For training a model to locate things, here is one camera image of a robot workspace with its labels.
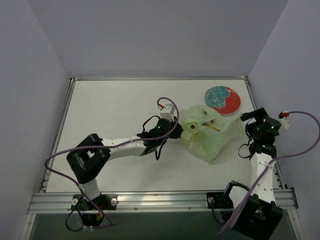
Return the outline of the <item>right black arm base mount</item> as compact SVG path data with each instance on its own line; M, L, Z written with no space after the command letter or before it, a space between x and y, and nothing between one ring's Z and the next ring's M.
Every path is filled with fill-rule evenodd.
M231 198L223 191L206 193L206 203L209 209L233 209Z

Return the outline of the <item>light green plastic bag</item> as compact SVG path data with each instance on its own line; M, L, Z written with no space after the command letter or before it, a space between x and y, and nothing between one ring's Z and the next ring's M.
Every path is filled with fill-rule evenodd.
M181 142L193 155L210 163L227 144L245 135L241 116L239 113L225 117L199 104L181 109Z

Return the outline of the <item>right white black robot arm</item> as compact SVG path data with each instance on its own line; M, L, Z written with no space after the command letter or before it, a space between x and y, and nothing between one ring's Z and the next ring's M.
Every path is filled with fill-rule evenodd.
M243 113L240 120L248 122L245 132L249 143L251 186L231 181L223 196L234 207L226 225L253 240L268 240L283 218L273 190L273 175L277 149L276 136L282 124L269 117L264 108Z

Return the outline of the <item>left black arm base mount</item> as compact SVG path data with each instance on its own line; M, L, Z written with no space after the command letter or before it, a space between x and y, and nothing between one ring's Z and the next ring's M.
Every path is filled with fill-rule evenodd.
M100 196L92 200L101 210L116 210L118 200L116 194L100 194ZM78 208L80 211L91 211L96 208L86 200L82 194L74 194L71 201L71 210Z

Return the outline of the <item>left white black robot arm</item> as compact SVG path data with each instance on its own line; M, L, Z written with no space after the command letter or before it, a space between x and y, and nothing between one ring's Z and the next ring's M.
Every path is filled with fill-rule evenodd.
M158 118L154 128L149 131L143 130L130 138L105 139L93 133L87 136L76 150L71 151L66 160L79 183L79 188L86 195L85 199L94 200L101 195L97 176L107 161L151 153L155 153L158 160L167 140L179 139L182 132L183 129L176 120Z

